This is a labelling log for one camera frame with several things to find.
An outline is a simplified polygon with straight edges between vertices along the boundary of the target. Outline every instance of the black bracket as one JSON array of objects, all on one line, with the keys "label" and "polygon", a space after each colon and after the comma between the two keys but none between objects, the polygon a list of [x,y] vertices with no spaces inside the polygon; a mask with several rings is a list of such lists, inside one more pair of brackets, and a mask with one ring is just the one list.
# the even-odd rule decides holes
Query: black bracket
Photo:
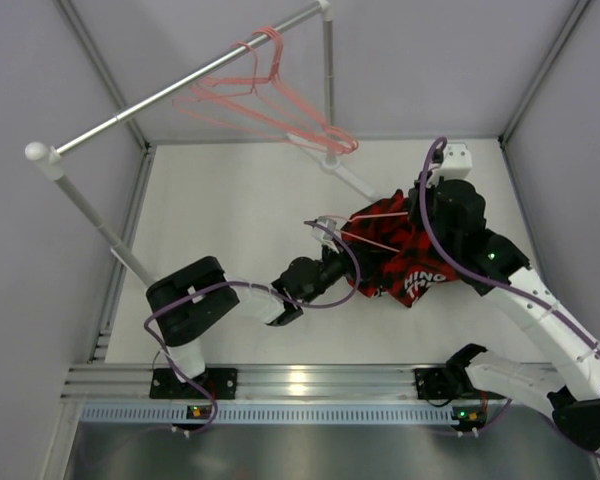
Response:
[{"label": "black bracket", "polygon": [[[470,343],[458,350],[444,367],[417,368],[416,389],[420,400],[479,400],[482,392],[471,385],[465,369],[471,360],[487,349]],[[499,400],[504,397],[487,392],[487,398]]]},{"label": "black bracket", "polygon": [[577,401],[567,387],[547,395],[558,430],[581,448],[600,448],[600,398]]},{"label": "black bracket", "polygon": [[[325,246],[322,247],[321,260],[296,258],[271,285],[283,296],[311,303],[340,278],[347,275],[350,270],[349,262],[346,253],[336,253]],[[302,308],[290,302],[283,301],[283,306],[284,312],[269,326],[288,325],[303,314]]]},{"label": "black bracket", "polygon": [[[409,190],[410,220],[422,228],[416,188]],[[461,265],[502,283],[524,267],[529,259],[508,238],[486,228],[486,201],[475,187],[465,180],[443,180],[426,190],[427,216],[443,248]],[[480,295],[493,287],[460,275]]]},{"label": "black bracket", "polygon": [[[238,370],[235,368],[207,368],[193,379],[216,400],[235,400],[238,386]],[[203,400],[204,395],[188,383],[183,383],[170,368],[153,371],[149,398],[155,400]]]},{"label": "black bracket", "polygon": [[[200,291],[225,281],[224,270],[218,260],[204,257],[151,285],[147,290],[147,300],[155,313],[186,297],[190,289]],[[236,292],[225,286],[196,302],[183,303],[160,315],[156,322],[167,346],[178,347],[198,338],[238,303]]]}]

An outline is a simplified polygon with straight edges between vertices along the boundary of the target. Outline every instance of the white pole cap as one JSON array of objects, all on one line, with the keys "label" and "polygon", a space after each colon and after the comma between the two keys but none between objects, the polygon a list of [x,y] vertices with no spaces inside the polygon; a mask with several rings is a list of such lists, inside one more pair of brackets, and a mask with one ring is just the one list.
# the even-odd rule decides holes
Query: white pole cap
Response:
[{"label": "white pole cap", "polygon": [[64,176],[64,170],[57,164],[61,157],[53,147],[49,148],[40,142],[31,142],[24,149],[24,155],[34,162],[49,180],[55,182]]},{"label": "white pole cap", "polygon": [[333,21],[333,7],[331,6],[331,2],[328,0],[318,0],[320,2],[320,6],[322,7],[322,19],[325,22]]}]

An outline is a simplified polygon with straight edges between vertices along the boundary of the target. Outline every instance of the red and black plaid fabric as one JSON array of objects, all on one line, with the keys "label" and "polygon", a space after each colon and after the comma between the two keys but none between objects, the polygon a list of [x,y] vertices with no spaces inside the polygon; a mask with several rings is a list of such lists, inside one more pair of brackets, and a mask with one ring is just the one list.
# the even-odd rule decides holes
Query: red and black plaid fabric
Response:
[{"label": "red and black plaid fabric", "polygon": [[[407,212],[409,199],[402,190],[352,215]],[[388,292],[411,307],[434,283],[458,279],[456,272],[440,258],[424,229],[417,229],[407,215],[362,219],[342,228],[342,239],[355,251],[363,268],[358,290],[367,297]],[[393,247],[400,253],[374,247],[350,237],[346,232]]]}]

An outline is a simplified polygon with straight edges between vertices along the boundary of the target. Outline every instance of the white tabletop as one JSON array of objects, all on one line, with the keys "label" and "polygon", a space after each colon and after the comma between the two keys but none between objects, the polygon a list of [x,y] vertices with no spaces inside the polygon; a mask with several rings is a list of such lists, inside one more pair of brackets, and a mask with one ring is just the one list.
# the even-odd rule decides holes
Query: white tabletop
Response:
[{"label": "white tabletop", "polygon": [[[533,262],[498,143],[465,143],[474,165],[468,180],[487,201],[489,228]],[[343,161],[390,196],[413,185],[429,145],[365,141]],[[367,203],[290,145],[160,146],[133,251],[156,278],[213,255],[233,277],[270,283],[294,258],[319,258],[303,220],[348,216]],[[337,300],[348,288],[342,280],[316,303]],[[151,362],[158,346],[142,328],[149,315],[142,284],[128,274],[107,362]],[[544,361],[513,322],[461,282],[435,285],[412,309],[391,297],[356,295],[335,309],[305,310],[280,328],[229,313],[202,336],[207,363],[235,364],[437,363],[470,342],[512,360]]]}]

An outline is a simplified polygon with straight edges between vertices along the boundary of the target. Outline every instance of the gray wall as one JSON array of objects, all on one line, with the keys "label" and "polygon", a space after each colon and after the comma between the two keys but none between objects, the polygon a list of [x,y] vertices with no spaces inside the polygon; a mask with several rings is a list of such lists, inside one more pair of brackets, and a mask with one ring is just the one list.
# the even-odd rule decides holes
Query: gray wall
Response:
[{"label": "gray wall", "polygon": [[[310,2],[74,0],[131,101]],[[498,135],[574,3],[333,0],[338,124],[358,135]],[[319,17],[285,39],[282,77],[322,105]],[[259,52],[265,63],[269,50]],[[250,62],[241,59],[222,75],[247,75]],[[218,108],[197,110],[236,119]],[[186,117],[169,102],[143,112],[139,124],[151,140],[241,135]]]},{"label": "gray wall", "polygon": [[600,0],[509,152],[547,280],[600,339]]},{"label": "gray wall", "polygon": [[[50,0],[0,0],[0,479],[33,478],[40,465],[109,265],[24,146],[69,140],[113,111]],[[139,159],[119,129],[76,151],[67,171],[120,226]]]}]

